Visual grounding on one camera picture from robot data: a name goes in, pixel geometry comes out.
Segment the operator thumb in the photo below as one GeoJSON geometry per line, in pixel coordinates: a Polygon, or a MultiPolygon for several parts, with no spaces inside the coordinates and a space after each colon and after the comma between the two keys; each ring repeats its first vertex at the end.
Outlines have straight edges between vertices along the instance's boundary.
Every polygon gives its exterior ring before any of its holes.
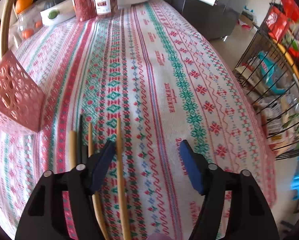
{"type": "Polygon", "coordinates": [[[173,240],[171,237],[162,233],[153,233],[147,237],[147,240],[173,240]]]}

